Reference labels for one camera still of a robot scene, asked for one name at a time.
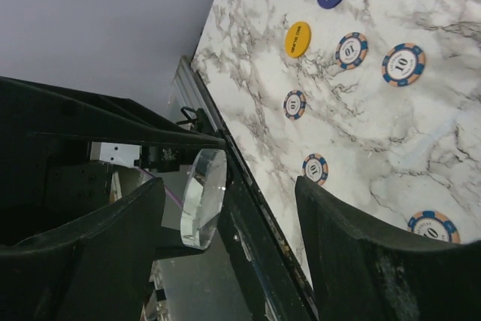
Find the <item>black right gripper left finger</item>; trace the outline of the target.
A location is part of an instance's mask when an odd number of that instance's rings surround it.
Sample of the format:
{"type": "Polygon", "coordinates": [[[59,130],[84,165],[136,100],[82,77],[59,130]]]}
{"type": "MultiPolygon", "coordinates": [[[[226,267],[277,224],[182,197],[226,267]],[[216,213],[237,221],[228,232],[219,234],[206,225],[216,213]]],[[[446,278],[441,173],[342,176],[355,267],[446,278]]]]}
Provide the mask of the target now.
{"type": "Polygon", "coordinates": [[[1,249],[3,320],[138,320],[158,245],[164,183],[1,249]]]}

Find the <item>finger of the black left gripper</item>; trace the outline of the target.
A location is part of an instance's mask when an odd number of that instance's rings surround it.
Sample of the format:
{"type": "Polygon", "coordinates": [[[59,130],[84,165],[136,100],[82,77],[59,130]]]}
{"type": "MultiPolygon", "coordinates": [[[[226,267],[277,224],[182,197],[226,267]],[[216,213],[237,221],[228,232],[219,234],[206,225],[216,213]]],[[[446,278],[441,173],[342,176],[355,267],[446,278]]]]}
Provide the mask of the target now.
{"type": "Polygon", "coordinates": [[[225,141],[160,118],[151,126],[106,106],[100,95],[1,78],[1,124],[48,138],[172,148],[223,148],[225,141]]]}

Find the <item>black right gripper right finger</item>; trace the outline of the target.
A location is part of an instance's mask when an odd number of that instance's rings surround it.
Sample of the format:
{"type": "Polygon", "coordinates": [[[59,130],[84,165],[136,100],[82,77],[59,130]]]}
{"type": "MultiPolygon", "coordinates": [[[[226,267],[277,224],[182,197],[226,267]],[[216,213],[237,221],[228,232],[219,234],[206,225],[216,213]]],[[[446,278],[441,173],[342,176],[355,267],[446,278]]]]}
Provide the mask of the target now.
{"type": "Polygon", "coordinates": [[[409,233],[304,176],[295,200],[320,319],[480,318],[479,242],[409,233]]]}

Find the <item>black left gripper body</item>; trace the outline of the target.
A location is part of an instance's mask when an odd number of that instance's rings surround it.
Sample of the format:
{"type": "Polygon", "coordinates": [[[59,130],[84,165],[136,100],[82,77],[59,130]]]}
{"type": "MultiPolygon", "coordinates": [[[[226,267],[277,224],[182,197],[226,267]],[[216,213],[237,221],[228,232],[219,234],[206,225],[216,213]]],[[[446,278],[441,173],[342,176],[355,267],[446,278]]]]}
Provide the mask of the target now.
{"type": "Polygon", "coordinates": [[[107,205],[113,161],[90,158],[95,143],[178,147],[171,131],[1,129],[1,244],[14,246],[107,205]]]}

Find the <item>yellow big blind button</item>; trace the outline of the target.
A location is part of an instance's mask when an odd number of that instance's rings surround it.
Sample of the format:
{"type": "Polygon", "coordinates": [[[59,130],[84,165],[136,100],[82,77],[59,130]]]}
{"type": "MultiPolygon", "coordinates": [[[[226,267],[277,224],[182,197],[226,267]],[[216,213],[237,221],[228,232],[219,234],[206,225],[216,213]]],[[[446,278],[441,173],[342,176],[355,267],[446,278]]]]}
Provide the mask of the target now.
{"type": "Polygon", "coordinates": [[[308,23],[294,23],[285,36],[285,52],[291,58],[303,56],[310,46],[311,28],[308,23]]]}

